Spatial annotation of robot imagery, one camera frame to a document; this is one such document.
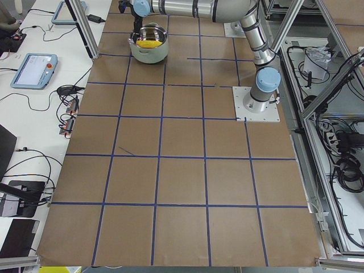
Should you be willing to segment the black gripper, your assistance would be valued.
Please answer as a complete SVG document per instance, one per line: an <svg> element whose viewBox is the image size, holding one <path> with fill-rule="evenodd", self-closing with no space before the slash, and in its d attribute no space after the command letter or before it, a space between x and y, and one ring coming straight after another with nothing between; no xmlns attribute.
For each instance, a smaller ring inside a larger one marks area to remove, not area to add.
<svg viewBox="0 0 364 273"><path fill-rule="evenodd" d="M143 19L135 12L133 4L129 0L118 1L118 9L121 14L125 12L126 7L130 8L131 14L134 17L134 36L140 37L140 29L143 26Z"/></svg>

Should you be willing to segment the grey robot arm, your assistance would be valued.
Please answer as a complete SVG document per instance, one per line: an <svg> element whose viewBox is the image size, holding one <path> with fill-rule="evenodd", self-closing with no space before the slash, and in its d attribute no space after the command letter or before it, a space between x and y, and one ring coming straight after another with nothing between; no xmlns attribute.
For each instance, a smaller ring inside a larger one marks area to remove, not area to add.
<svg viewBox="0 0 364 273"><path fill-rule="evenodd" d="M134 28L129 37L132 56L145 64L155 64L168 55L168 35L156 23L144 24L143 19L152 14L185 16L209 19L224 25L225 36L243 37L254 54L257 68L255 84L244 96L243 103L251 113L262 113L271 104L271 96L277 90L281 75L274 67L276 53L270 48L259 19L258 1L220 0L142 0L119 1L120 13L129 7L134 17Z"/></svg>

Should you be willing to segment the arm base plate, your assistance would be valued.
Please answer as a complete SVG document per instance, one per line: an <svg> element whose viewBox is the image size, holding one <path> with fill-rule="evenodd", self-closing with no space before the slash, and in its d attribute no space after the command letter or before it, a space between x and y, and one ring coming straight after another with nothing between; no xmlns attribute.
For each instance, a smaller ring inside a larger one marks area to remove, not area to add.
<svg viewBox="0 0 364 273"><path fill-rule="evenodd" d="M227 38L245 38L246 35L239 21L224 23L224 32Z"/></svg>
<svg viewBox="0 0 364 273"><path fill-rule="evenodd" d="M249 86L234 86L235 117L238 122L280 122L276 102L258 102L251 97Z"/></svg>

